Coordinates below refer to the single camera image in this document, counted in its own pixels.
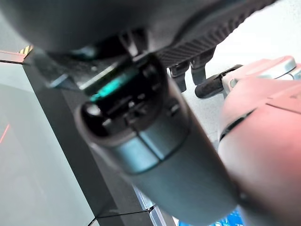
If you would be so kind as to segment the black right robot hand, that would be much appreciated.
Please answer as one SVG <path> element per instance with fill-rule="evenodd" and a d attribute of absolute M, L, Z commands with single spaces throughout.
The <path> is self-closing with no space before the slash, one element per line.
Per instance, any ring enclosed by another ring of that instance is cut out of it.
<path fill-rule="evenodd" d="M 51 89 L 86 97 L 74 113 L 92 153 L 170 215 L 195 226 L 239 195 L 166 70 L 213 50 L 270 0 L 3 0 Z"/>

